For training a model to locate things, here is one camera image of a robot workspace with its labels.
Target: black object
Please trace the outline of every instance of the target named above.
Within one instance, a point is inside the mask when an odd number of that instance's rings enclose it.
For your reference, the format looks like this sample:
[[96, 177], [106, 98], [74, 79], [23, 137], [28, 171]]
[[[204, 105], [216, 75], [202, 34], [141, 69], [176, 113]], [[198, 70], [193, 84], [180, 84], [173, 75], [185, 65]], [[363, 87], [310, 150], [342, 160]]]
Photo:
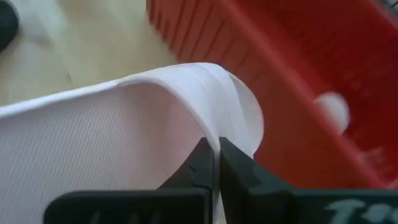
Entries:
[[[228, 224], [398, 223], [395, 190], [300, 190], [220, 138], [220, 189]], [[211, 223], [213, 151], [201, 139], [158, 190], [75, 192], [54, 200], [45, 224]]]
[[14, 8], [6, 1], [0, 1], [0, 52], [18, 33], [18, 17]]
[[44, 223], [211, 223], [213, 163], [213, 150], [202, 139], [159, 189], [65, 194], [47, 207]]

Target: white ball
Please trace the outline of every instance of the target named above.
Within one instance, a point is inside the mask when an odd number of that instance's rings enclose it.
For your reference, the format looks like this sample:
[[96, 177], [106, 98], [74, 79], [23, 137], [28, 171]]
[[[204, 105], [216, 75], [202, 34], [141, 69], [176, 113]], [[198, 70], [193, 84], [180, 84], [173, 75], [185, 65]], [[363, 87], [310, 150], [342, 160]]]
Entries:
[[338, 134], [343, 134], [349, 125], [349, 108], [343, 96], [335, 92], [326, 92], [319, 95], [314, 103], [321, 108]]

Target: red plastic basket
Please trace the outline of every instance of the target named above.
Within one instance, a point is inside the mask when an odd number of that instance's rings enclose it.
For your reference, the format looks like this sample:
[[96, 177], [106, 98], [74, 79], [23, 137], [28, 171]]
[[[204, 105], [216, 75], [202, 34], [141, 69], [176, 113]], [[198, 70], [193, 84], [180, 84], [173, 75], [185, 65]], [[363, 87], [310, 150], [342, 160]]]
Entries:
[[[297, 187], [397, 188], [398, 30], [368, 0], [147, 0], [181, 62], [218, 63], [254, 92], [266, 131], [255, 158]], [[342, 94], [338, 136], [314, 99]]]

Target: fabric fold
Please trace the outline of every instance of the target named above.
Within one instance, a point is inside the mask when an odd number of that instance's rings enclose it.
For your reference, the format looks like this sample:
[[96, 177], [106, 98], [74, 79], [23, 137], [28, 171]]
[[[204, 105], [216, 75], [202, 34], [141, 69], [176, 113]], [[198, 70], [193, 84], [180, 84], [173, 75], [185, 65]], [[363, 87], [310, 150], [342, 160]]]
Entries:
[[3, 106], [0, 223], [41, 223], [48, 203], [74, 190], [156, 189], [202, 137], [218, 174], [219, 137], [252, 157], [263, 131], [253, 93], [210, 63]]

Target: wooden floor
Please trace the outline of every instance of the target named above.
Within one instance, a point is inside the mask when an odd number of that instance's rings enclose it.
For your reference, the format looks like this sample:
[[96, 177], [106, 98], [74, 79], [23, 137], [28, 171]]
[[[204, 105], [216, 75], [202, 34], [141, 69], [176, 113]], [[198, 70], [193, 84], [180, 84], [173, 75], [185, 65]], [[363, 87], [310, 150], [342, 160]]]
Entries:
[[20, 34], [0, 53], [0, 105], [176, 63], [145, 0], [10, 0]]

